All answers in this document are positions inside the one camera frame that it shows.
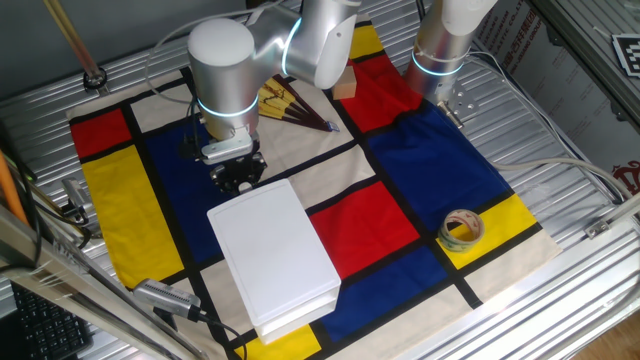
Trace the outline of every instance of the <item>white lid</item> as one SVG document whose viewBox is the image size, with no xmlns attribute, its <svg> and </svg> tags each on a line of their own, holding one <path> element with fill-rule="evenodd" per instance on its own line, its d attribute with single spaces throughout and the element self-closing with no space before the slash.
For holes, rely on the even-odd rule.
<svg viewBox="0 0 640 360">
<path fill-rule="evenodd" d="M 230 66 L 253 53 L 255 43 L 251 31 L 230 19 L 205 21 L 191 31 L 189 53 L 211 66 Z"/>
<path fill-rule="evenodd" d="M 340 286 L 289 180 L 207 212 L 254 326 Z"/>
</svg>

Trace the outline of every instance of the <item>wall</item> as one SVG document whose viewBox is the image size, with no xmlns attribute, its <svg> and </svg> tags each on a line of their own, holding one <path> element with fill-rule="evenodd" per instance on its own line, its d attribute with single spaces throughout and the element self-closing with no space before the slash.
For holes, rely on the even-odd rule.
<svg viewBox="0 0 640 360">
<path fill-rule="evenodd" d="M 61 0 L 100 64 L 149 48 L 197 18 L 245 8 L 245 0 Z M 83 72 L 40 0 L 0 2 L 0 99 Z"/>
</svg>

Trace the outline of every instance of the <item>blue led ring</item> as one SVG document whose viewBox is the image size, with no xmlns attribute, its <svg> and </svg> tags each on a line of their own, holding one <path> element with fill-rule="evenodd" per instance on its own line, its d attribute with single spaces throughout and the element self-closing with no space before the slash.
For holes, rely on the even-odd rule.
<svg viewBox="0 0 640 360">
<path fill-rule="evenodd" d="M 289 76 L 289 74 L 287 73 L 287 54 L 289 53 L 289 45 L 291 45 L 291 39 L 293 39 L 293 35 L 295 35 L 296 31 L 298 31 L 301 21 L 302 18 L 298 19 L 298 21 L 293 24 L 293 27 L 289 32 L 289 36 L 287 36 L 287 41 L 284 43 L 284 51 L 282 52 L 282 72 L 287 76 Z"/>
<path fill-rule="evenodd" d="M 242 115 L 242 114 L 246 114 L 246 113 L 248 113 L 249 111 L 251 111 L 251 109 L 252 109 L 254 106 L 256 106 L 256 104 L 257 104 L 257 103 L 258 103 L 258 95 L 256 95 L 256 99 L 255 99 L 255 100 L 253 100 L 253 104 L 249 105 L 249 107 L 248 107 L 248 108 L 246 108 L 246 109 L 244 109 L 244 110 L 241 110 L 241 111 L 238 111 L 238 112 L 235 112 L 235 113 L 228 113 L 228 114 L 226 114 L 226 113 L 219 113 L 219 112 L 217 112 L 217 111 L 213 111 L 213 110 L 211 110 L 211 109 L 207 108 L 206 106 L 204 106 L 204 105 L 202 104 L 202 101 L 200 101 L 200 99 L 198 99 L 198 105 L 200 106 L 200 109 L 202 109 L 202 110 L 204 110 L 204 111 L 208 112 L 208 113 L 209 113 L 209 114 L 211 114 L 211 115 L 215 115 L 215 116 L 219 116 L 219 117 L 234 117 L 234 116 L 240 116 L 240 115 Z"/>
<path fill-rule="evenodd" d="M 464 63 L 463 63 L 463 64 L 461 64 L 461 65 L 460 65 L 460 67 L 459 67 L 459 68 L 457 68 L 457 69 L 455 69 L 455 70 L 453 70 L 453 71 L 450 71 L 450 72 L 447 72 L 447 73 L 441 73 L 441 72 L 431 71 L 431 70 L 427 70 L 427 69 L 423 68 L 423 67 L 422 67 L 422 65 L 420 65 L 420 64 L 418 63 L 418 60 L 416 60 L 416 54 L 415 54 L 415 53 L 413 53 L 413 52 L 412 52 L 412 53 L 411 53 L 411 57 L 413 58 L 413 62 L 416 64 L 416 66 L 418 66 L 418 68 L 419 68 L 420 70 L 422 70 L 422 71 L 426 72 L 426 73 L 427 73 L 427 74 L 429 74 L 429 75 L 434 75 L 434 76 L 447 76 L 447 75 L 453 75 L 453 74 L 457 73 L 457 72 L 458 72 L 458 70 L 462 69 L 462 65 L 464 65 Z"/>
</svg>

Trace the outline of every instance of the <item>white box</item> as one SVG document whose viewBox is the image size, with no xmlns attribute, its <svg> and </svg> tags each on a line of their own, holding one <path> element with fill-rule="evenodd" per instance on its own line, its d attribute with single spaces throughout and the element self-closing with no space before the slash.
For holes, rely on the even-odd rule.
<svg viewBox="0 0 640 360">
<path fill-rule="evenodd" d="M 264 344 L 335 309 L 340 277 L 289 180 L 207 212 Z"/>
</svg>

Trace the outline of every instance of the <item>metal table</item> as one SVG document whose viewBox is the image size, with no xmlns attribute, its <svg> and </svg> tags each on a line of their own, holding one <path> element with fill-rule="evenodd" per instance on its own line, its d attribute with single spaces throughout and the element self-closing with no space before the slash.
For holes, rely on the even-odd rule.
<svg viewBox="0 0 640 360">
<path fill-rule="evenodd" d="M 285 2 L 292 8 L 298 3 Z M 413 0 L 365 0 L 361 7 L 362 13 L 371 16 L 387 54 L 400 71 L 410 59 L 418 29 L 416 10 Z M 186 66 L 185 40 L 165 45 L 152 62 L 150 74 Z M 142 83 L 146 55 L 142 52 L 103 65 L 111 93 Z M 564 154 L 537 114 L 523 106 L 494 72 L 468 64 L 461 70 L 457 90 L 464 95 L 454 110 L 458 110 L 469 140 L 487 158 L 513 163 Z M 86 92 L 81 76 L 76 76 L 0 103 L 0 118 L 38 174 L 38 185 L 59 204 L 66 201 L 61 179 L 73 176 L 86 189 L 65 112 L 97 97 L 95 91 Z M 583 231 L 614 208 L 610 196 L 590 175 L 572 166 L 548 165 L 503 176 L 564 252 L 471 314 L 407 349 L 403 359 L 535 358 L 603 312 L 637 282 L 637 224 L 628 222 L 596 240 L 589 240 Z M 97 228 L 95 213 L 90 218 L 91 226 Z M 115 276 L 104 242 L 92 240 L 85 252 Z M 12 301 L 9 283 L 3 280 L 0 313 L 10 311 Z M 566 352 L 578 349 L 639 306 L 640 300 L 571 344 Z M 84 359 L 148 358 L 95 326 L 91 330 L 94 346 L 80 354 Z"/>
</svg>

